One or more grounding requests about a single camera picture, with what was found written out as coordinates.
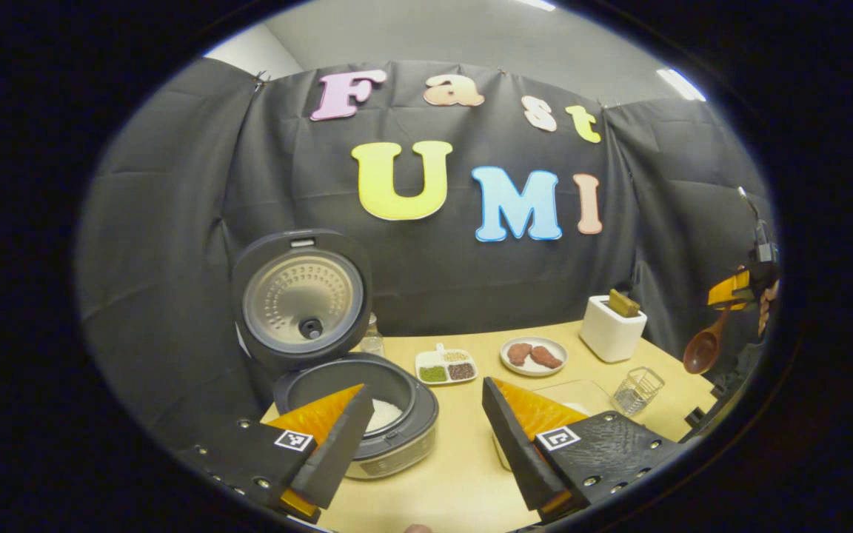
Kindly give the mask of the wooden spoon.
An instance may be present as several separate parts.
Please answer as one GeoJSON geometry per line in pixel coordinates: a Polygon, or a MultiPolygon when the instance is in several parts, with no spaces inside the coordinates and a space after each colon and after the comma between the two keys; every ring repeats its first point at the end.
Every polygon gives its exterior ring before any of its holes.
{"type": "Polygon", "coordinates": [[[720,317],[710,326],[694,334],[683,353],[683,368],[691,375],[708,372],[720,357],[723,330],[730,315],[730,307],[722,307],[720,317]]]}

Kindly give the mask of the black backdrop cloth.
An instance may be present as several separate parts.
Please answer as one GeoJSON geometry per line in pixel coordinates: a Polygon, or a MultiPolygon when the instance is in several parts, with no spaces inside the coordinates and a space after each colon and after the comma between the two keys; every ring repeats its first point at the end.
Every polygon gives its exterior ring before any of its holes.
{"type": "Polygon", "coordinates": [[[568,323],[629,293],[680,357],[706,299],[779,241],[761,169],[707,102],[603,106],[484,65],[383,61],[257,87],[201,58],[110,143],[75,253],[98,367],[169,451],[263,414],[278,364],[250,362],[230,267],[254,240],[331,229],[367,254],[390,337],[568,323]]]}

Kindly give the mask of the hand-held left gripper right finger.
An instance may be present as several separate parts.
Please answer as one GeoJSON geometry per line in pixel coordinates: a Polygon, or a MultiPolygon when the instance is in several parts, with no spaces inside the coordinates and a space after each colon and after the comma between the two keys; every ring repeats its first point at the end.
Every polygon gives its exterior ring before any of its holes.
{"type": "Polygon", "coordinates": [[[545,523],[626,492],[683,451],[615,409],[584,415],[502,379],[484,378],[483,409],[525,506],[545,523]]]}

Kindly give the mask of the clear chopstick holder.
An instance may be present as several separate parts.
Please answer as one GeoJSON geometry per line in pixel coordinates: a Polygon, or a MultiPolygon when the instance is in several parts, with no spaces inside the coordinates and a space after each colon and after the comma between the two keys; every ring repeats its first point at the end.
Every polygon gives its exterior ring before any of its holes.
{"type": "Polygon", "coordinates": [[[649,367],[634,368],[627,372],[615,390],[613,405],[626,416],[640,414],[660,394],[665,385],[666,381],[649,367]]]}

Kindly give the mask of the brown toast slice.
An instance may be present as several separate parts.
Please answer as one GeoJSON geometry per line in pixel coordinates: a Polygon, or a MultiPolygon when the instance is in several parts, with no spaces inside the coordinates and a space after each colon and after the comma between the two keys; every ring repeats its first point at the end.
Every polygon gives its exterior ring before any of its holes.
{"type": "Polygon", "coordinates": [[[640,316],[640,304],[613,289],[609,291],[607,307],[622,318],[636,318],[640,316]]]}

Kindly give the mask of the white round plate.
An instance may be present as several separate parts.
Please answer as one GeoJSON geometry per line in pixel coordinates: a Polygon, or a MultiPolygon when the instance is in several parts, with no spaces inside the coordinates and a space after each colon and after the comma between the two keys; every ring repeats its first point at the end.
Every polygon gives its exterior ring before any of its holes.
{"type": "Polygon", "coordinates": [[[562,344],[559,344],[559,342],[554,341],[551,338],[522,336],[512,338],[512,340],[502,344],[500,360],[507,370],[515,372],[515,374],[525,375],[525,377],[544,378],[561,371],[562,368],[566,366],[566,362],[569,360],[569,355],[568,351],[562,344]],[[530,354],[524,358],[522,364],[515,364],[519,359],[517,355],[510,357],[512,348],[518,344],[527,344],[528,347],[530,347],[530,354]],[[551,355],[549,360],[554,360],[555,362],[541,364],[538,362],[541,357],[535,360],[535,358],[532,357],[532,351],[537,348],[545,349],[551,355]]]}

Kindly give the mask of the white divided bean dish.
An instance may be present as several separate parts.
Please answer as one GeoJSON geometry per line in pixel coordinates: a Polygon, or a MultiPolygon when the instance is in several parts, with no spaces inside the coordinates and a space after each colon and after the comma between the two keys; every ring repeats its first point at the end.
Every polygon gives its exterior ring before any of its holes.
{"type": "Polygon", "coordinates": [[[415,356],[414,374],[427,386],[440,386],[473,381],[478,376],[478,368],[468,351],[437,343],[433,350],[415,356]]]}

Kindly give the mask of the white toaster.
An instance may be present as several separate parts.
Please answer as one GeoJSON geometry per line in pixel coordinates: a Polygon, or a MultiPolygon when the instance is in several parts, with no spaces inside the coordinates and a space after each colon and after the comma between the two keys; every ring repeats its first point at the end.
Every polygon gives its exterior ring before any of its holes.
{"type": "Polygon", "coordinates": [[[579,337],[586,347],[606,363],[630,360],[646,327],[647,316],[638,311],[636,317],[625,318],[607,306],[609,295],[589,298],[583,312],[579,337]]]}

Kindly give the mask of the white rice heap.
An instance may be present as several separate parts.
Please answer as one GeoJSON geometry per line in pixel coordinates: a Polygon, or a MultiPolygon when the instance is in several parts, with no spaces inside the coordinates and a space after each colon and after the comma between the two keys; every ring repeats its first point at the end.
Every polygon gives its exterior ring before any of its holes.
{"type": "Polygon", "coordinates": [[[370,415],[365,433],[378,432],[389,427],[394,421],[402,418],[405,412],[400,407],[381,399],[373,399],[372,405],[373,413],[370,415]]]}

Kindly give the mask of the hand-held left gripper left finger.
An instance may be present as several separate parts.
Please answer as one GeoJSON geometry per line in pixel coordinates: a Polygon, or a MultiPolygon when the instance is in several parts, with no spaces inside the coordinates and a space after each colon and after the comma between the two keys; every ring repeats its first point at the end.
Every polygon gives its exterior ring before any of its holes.
{"type": "Polygon", "coordinates": [[[227,421],[175,456],[255,506],[317,523],[373,414],[372,387],[360,383],[267,423],[227,421]]]}

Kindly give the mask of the white rice box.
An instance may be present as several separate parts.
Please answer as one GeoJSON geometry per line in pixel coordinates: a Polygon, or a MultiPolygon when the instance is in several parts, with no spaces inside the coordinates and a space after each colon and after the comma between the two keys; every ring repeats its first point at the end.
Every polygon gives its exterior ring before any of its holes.
{"type": "Polygon", "coordinates": [[[561,403],[566,408],[575,409],[583,416],[593,416],[614,409],[609,395],[599,385],[588,379],[572,379],[572,381],[531,391],[541,395],[542,398],[561,403]]]}

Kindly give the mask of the grey rice cooker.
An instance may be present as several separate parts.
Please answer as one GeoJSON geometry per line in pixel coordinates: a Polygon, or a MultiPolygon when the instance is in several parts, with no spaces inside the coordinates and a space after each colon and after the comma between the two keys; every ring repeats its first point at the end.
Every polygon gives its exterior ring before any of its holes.
{"type": "Polygon", "coordinates": [[[278,414],[358,384],[372,392],[376,415],[399,408],[366,430],[349,478],[396,475],[433,452],[436,396],[399,364],[359,347],[372,314],[372,267],[358,242],[329,229],[265,236],[238,255],[230,286],[241,345],[270,375],[278,414]]]}

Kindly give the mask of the small glass bottle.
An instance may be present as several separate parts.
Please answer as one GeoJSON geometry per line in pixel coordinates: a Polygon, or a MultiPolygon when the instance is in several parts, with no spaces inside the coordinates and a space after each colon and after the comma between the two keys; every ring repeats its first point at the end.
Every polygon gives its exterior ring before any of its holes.
{"type": "Polygon", "coordinates": [[[375,314],[369,314],[367,330],[364,337],[359,342],[358,348],[362,353],[371,355],[379,355],[380,358],[385,358],[384,337],[379,332],[377,327],[377,317],[375,314]]]}

